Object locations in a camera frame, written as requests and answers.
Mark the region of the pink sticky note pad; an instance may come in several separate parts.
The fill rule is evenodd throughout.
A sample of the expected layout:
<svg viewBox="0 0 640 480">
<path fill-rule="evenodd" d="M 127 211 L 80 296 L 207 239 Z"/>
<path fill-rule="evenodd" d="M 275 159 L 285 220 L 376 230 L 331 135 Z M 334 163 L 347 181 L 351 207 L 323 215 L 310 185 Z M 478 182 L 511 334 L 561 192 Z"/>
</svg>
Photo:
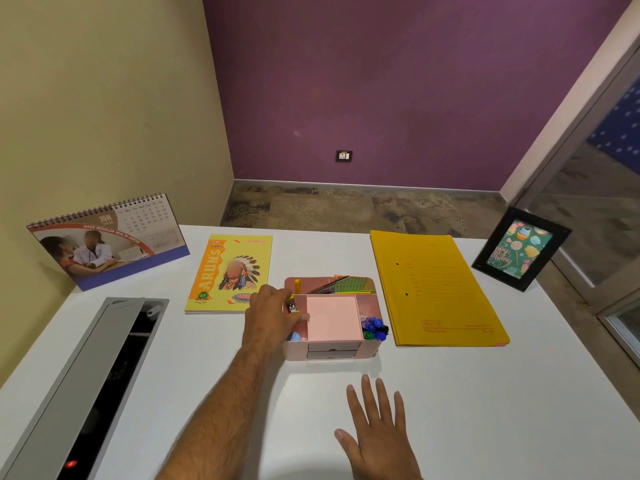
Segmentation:
<svg viewBox="0 0 640 480">
<path fill-rule="evenodd" d="M 308 295 L 307 325 L 309 342 L 347 342 L 363 340 L 356 297 L 347 295 Z"/>
</svg>

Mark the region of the black picture frame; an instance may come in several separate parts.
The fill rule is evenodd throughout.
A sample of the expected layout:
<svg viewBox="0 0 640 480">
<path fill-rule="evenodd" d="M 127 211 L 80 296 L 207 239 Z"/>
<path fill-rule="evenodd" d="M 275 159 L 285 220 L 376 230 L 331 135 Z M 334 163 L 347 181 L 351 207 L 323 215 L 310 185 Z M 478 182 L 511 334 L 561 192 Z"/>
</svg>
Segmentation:
<svg viewBox="0 0 640 480">
<path fill-rule="evenodd" d="M 472 268 L 524 292 L 571 233 L 563 225 L 508 207 Z"/>
</svg>

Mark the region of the spiral desk calendar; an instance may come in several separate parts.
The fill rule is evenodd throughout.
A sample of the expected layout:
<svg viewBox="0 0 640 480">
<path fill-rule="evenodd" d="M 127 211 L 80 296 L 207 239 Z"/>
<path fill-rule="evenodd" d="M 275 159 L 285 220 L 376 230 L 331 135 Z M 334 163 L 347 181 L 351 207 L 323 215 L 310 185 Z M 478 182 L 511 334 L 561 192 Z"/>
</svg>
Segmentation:
<svg viewBox="0 0 640 480">
<path fill-rule="evenodd" d="M 187 257 L 165 193 L 155 193 L 27 226 L 82 291 Z"/>
</svg>

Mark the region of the glass door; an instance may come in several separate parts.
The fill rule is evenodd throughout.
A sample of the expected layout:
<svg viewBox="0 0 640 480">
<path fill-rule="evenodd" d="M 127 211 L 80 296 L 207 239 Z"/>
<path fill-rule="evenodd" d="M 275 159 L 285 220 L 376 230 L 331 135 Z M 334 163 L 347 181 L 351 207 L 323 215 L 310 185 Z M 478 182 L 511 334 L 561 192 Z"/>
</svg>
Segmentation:
<svg viewBox="0 0 640 480">
<path fill-rule="evenodd" d="M 640 369 L 640 40 L 514 203 L 572 230 L 553 262 Z"/>
</svg>

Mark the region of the pink desk organizer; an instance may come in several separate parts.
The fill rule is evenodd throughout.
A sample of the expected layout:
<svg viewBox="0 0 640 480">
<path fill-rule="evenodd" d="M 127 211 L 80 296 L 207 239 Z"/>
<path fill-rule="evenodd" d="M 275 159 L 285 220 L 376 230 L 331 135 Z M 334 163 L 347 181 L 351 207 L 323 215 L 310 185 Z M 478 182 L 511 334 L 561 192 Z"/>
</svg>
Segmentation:
<svg viewBox="0 0 640 480">
<path fill-rule="evenodd" d="M 308 291 L 320 287 L 338 276 L 321 277 L 289 277 L 285 280 L 285 286 L 294 292 L 294 279 L 301 279 L 301 293 L 293 294 L 298 311 L 307 313 Z M 359 318 L 377 317 L 384 323 L 383 330 L 389 332 L 386 320 L 384 320 L 378 295 L 375 294 L 313 294 L 313 295 L 347 295 L 356 297 Z M 301 341 L 286 341 L 283 345 L 284 359 L 289 362 L 325 362 L 331 360 L 368 360 L 375 357 L 383 341 L 361 340 L 347 342 L 309 342 L 307 338 L 306 322 L 299 322 L 293 328 L 301 336 Z"/>
</svg>

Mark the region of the person's left forearm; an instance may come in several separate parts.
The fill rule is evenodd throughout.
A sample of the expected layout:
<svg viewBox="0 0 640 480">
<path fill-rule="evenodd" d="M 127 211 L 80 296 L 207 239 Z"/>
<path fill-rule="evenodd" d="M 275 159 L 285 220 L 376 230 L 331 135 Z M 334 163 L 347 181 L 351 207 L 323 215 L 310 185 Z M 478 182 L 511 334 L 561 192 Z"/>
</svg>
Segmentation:
<svg viewBox="0 0 640 480">
<path fill-rule="evenodd" d="M 155 480 L 239 480 L 260 391 L 278 346 L 245 344 L 194 412 Z"/>
</svg>

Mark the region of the yellow notebook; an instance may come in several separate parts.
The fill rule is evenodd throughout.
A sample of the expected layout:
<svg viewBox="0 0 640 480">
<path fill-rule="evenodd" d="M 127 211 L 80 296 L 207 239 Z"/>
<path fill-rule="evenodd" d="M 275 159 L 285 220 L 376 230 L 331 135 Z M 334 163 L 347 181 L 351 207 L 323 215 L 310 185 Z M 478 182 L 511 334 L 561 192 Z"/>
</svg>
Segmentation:
<svg viewBox="0 0 640 480">
<path fill-rule="evenodd" d="M 243 314 L 268 282 L 272 245 L 271 235 L 210 235 L 185 313 Z"/>
</svg>

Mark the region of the person's right hand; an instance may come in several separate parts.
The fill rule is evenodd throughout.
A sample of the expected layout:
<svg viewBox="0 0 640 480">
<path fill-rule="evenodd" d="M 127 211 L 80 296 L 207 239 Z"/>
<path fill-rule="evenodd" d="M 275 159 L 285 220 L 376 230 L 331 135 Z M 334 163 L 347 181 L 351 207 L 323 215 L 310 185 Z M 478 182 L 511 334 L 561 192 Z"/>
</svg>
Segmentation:
<svg viewBox="0 0 640 480">
<path fill-rule="evenodd" d="M 380 391 L 379 429 L 370 427 L 354 386 L 347 387 L 346 396 L 362 453 L 361 460 L 348 460 L 354 480 L 423 480 L 407 431 L 396 428 L 395 406 L 391 408 L 386 387 Z"/>
</svg>

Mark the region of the dark pencil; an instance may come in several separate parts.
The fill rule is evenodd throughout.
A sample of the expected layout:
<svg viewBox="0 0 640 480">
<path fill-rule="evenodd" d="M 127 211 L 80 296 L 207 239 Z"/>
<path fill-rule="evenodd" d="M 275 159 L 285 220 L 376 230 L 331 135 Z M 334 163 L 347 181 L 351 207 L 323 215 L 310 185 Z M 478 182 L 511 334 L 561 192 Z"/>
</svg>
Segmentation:
<svg viewBox="0 0 640 480">
<path fill-rule="evenodd" d="M 338 278 L 320 286 L 317 287 L 313 290 L 310 290 L 307 292 L 307 294 L 309 295 L 313 295 L 313 294 L 334 294 L 335 293 L 335 289 L 336 286 L 340 283 L 343 283 L 345 281 L 347 281 L 348 279 L 350 279 L 350 276 L 346 275 L 346 276 L 339 276 Z"/>
</svg>

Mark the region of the person's left hand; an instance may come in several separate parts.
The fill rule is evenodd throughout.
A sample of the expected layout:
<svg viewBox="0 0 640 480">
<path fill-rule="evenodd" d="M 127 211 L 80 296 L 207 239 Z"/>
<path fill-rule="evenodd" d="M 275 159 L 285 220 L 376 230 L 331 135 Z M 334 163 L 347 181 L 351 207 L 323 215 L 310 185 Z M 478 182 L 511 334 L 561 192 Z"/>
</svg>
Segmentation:
<svg viewBox="0 0 640 480">
<path fill-rule="evenodd" d="M 295 327 L 292 314 L 285 307 L 290 295 L 289 289 L 276 289 L 268 284 L 252 293 L 244 315 L 241 350 L 272 355 L 283 345 Z"/>
</svg>

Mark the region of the green sticky flags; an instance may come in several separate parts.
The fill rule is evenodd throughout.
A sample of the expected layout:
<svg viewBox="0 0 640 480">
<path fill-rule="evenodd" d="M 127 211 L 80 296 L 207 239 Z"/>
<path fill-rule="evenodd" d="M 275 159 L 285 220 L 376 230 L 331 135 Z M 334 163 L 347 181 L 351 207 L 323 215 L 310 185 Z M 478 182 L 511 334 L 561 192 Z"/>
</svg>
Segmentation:
<svg viewBox="0 0 640 480">
<path fill-rule="evenodd" d="M 371 278 L 361 276 L 345 277 L 336 282 L 334 293 L 336 294 L 375 294 L 374 282 Z"/>
</svg>

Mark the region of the yellow file folder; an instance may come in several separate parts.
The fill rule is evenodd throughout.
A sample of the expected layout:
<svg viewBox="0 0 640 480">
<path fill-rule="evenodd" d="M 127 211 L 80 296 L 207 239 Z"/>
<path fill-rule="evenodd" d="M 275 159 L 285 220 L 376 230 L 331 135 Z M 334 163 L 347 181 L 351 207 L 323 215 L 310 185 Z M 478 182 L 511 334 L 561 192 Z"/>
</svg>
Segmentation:
<svg viewBox="0 0 640 480">
<path fill-rule="evenodd" d="M 510 343 L 451 236 L 372 230 L 370 237 L 396 346 Z"/>
</svg>

